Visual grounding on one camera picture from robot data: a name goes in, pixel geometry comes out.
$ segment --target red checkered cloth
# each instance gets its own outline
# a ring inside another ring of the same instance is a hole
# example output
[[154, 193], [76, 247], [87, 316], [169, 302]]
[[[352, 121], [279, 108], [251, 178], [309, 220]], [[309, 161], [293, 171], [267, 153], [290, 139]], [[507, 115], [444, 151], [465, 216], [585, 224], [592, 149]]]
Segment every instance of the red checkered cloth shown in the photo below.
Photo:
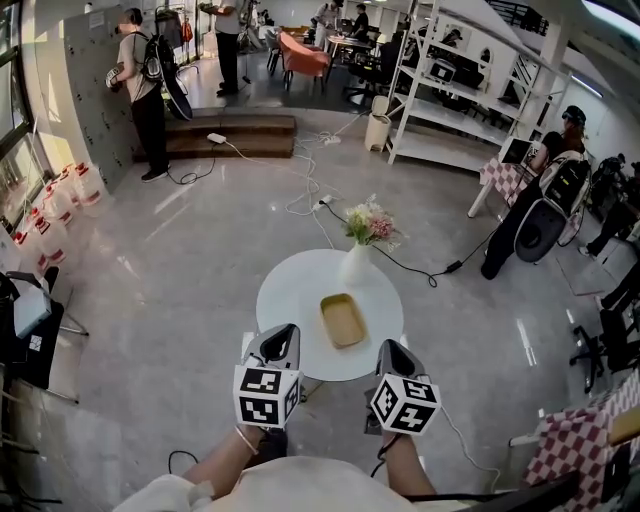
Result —
[[[529, 485], [580, 472], [580, 488], [567, 502], [567, 512], [594, 510], [600, 503], [605, 466], [617, 448], [608, 443], [613, 419], [640, 404], [640, 378], [635, 370], [617, 388], [601, 395], [585, 409], [550, 414], [538, 426], [540, 442], [524, 475]], [[631, 441], [631, 457], [640, 438]]]
[[518, 194], [527, 188], [531, 178], [529, 173], [525, 173], [522, 177], [518, 167], [511, 164], [501, 164], [497, 158], [492, 158], [480, 169], [480, 185], [493, 179], [495, 189], [502, 194], [509, 206], [513, 206], [513, 203], [518, 199]]
[[[500, 192], [509, 207], [516, 202], [520, 192], [522, 192], [533, 176], [524, 171], [523, 168], [511, 164], [502, 164], [497, 158], [492, 158], [480, 169], [480, 185], [485, 185], [489, 180], [493, 180], [494, 188]], [[584, 211], [578, 211], [569, 218], [564, 231], [560, 235], [558, 242], [564, 245], [571, 240], [582, 224]]]

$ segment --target white container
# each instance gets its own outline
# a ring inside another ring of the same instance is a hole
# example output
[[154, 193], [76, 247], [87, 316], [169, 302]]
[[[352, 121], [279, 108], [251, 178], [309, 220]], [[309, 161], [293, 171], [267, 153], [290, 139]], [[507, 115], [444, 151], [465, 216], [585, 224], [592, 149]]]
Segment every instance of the white container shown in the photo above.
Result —
[[95, 165], [78, 165], [74, 185], [80, 204], [89, 217], [98, 217], [108, 208], [107, 189]]
[[62, 222], [65, 226], [73, 220], [73, 203], [69, 196], [60, 189], [60, 183], [50, 184], [46, 187], [47, 195], [44, 197], [44, 211], [49, 218]]
[[25, 272], [44, 275], [49, 268], [49, 260], [36, 243], [35, 236], [33, 233], [23, 234], [20, 231], [15, 234], [14, 241], [22, 255], [20, 270], [24, 269]]
[[69, 256], [71, 244], [62, 225], [39, 216], [33, 233], [40, 249], [53, 265], [59, 265]]
[[74, 186], [75, 177], [71, 173], [71, 167], [72, 165], [67, 165], [64, 169], [62, 169], [60, 176], [58, 176], [58, 179], [56, 180], [57, 188], [59, 188], [62, 193], [67, 195], [67, 197], [73, 203], [73, 206], [75, 206], [76, 208], [80, 208], [80, 199], [78, 198], [78, 192], [76, 192], [76, 188]]
[[364, 138], [364, 146], [367, 151], [382, 151], [391, 129], [391, 119], [387, 116], [374, 116], [369, 114], [369, 125]]

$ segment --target ceiling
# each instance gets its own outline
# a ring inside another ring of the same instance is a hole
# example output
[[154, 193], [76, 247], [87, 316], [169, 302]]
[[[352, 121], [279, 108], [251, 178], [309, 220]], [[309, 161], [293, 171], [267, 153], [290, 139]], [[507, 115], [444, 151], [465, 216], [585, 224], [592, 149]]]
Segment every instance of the ceiling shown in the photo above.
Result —
[[[600, 3], [640, 24], [628, 0]], [[640, 118], [640, 42], [592, 16], [581, 0], [529, 0], [529, 5], [550, 23], [574, 25], [571, 42], [602, 73], [622, 103]]]

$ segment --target black backpack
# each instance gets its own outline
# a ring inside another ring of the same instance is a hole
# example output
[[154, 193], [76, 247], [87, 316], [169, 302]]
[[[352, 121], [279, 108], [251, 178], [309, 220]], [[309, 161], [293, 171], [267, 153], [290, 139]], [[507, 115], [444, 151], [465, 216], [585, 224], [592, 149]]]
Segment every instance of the black backpack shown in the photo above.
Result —
[[162, 35], [154, 35], [149, 39], [142, 32], [134, 32], [146, 41], [146, 47], [144, 50], [144, 61], [140, 72], [149, 82], [160, 83], [162, 78], [162, 66], [164, 66], [165, 72], [176, 73], [178, 66], [175, 63], [175, 56], [173, 50], [169, 46], [169, 43]]

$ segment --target monitor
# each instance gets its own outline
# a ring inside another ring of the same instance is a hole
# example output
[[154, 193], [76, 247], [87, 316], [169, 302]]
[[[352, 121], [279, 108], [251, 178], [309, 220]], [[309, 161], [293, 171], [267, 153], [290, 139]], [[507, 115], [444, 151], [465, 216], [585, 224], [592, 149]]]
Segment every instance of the monitor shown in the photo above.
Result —
[[502, 164], [520, 165], [529, 154], [531, 145], [529, 140], [509, 137], [502, 145], [498, 161]]

